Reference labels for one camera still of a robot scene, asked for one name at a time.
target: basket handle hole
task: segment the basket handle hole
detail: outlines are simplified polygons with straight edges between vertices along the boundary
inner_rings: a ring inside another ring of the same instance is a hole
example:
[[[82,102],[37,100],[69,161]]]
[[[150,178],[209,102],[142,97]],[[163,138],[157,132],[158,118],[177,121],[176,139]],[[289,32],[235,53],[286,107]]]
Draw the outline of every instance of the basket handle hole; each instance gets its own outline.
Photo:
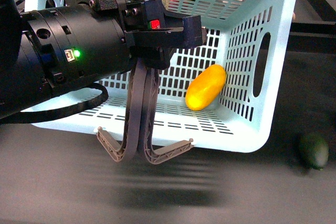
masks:
[[[271,34],[265,33],[264,37],[261,41],[261,48],[259,50],[258,56],[257,56],[257,62],[256,62],[256,69],[254,73],[254,80],[253,80],[253,95],[254,97],[258,97],[261,92],[262,88],[262,81],[264,79],[265,74],[265,67],[267,62],[267,56],[268,56],[268,48],[269,48],[269,42],[271,40]]]
[[[54,8],[56,7],[56,3],[54,0],[47,0],[46,1],[46,8]]]

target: green led light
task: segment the green led light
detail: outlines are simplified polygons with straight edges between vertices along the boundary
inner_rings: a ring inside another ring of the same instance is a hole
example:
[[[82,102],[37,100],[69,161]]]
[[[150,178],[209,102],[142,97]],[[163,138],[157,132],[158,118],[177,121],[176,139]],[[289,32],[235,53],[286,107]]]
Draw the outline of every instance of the green led light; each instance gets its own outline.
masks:
[[[79,51],[79,50],[74,50],[73,55],[74,55],[75,57],[79,57],[79,56],[80,56],[80,51]]]

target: red indicator light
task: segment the red indicator light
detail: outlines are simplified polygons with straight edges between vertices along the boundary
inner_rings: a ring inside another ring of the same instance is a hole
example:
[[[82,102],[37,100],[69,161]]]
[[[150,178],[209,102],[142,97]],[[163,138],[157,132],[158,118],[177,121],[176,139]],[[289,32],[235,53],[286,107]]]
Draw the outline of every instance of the red indicator light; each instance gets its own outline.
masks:
[[[160,21],[158,19],[150,21],[152,29],[160,29]]]

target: metal screw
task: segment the metal screw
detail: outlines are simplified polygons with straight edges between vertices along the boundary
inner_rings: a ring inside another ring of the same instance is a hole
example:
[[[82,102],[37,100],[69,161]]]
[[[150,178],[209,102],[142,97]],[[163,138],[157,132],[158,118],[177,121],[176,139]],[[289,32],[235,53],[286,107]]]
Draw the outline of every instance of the metal screw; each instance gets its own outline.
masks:
[[[133,8],[132,9],[132,14],[133,14],[133,16],[136,16],[137,14],[139,14],[139,10],[137,8]]]
[[[89,1],[89,6],[90,6],[91,8],[94,8],[94,7],[96,6],[96,1],[95,1],[95,0],[90,0],[90,1]]]

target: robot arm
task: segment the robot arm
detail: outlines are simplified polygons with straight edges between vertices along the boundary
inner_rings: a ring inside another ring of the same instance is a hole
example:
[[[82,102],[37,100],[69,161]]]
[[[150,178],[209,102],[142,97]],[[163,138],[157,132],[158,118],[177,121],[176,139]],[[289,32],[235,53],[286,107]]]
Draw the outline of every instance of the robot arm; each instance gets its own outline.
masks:
[[[130,71],[138,58],[166,69],[173,48],[206,39],[199,16],[168,12],[161,0],[67,3],[20,15],[0,0],[0,119]]]

